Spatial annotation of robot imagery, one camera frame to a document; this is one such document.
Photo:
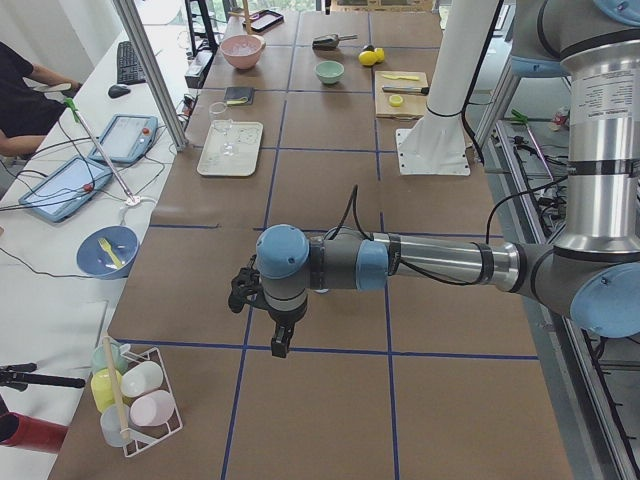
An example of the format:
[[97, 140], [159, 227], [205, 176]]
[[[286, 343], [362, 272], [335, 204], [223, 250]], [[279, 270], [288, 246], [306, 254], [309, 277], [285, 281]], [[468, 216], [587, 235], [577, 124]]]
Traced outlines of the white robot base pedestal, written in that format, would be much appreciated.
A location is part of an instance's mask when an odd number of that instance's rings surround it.
[[451, 3], [426, 111], [413, 128], [396, 131], [402, 175], [470, 174], [463, 111], [501, 8], [497, 0]]

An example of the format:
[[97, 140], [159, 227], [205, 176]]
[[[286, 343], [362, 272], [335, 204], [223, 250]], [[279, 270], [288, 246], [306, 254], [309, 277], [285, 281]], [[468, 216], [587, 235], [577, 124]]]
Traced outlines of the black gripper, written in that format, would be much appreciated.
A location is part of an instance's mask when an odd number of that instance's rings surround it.
[[255, 268], [256, 257], [256, 254], [252, 255], [248, 263], [231, 280], [228, 306], [235, 314], [240, 313], [245, 305], [266, 311], [276, 324], [271, 339], [271, 354], [274, 357], [283, 357], [284, 352], [289, 352], [295, 324], [306, 313], [307, 293], [303, 289], [293, 300], [276, 300], [270, 297], [261, 283], [259, 271]]

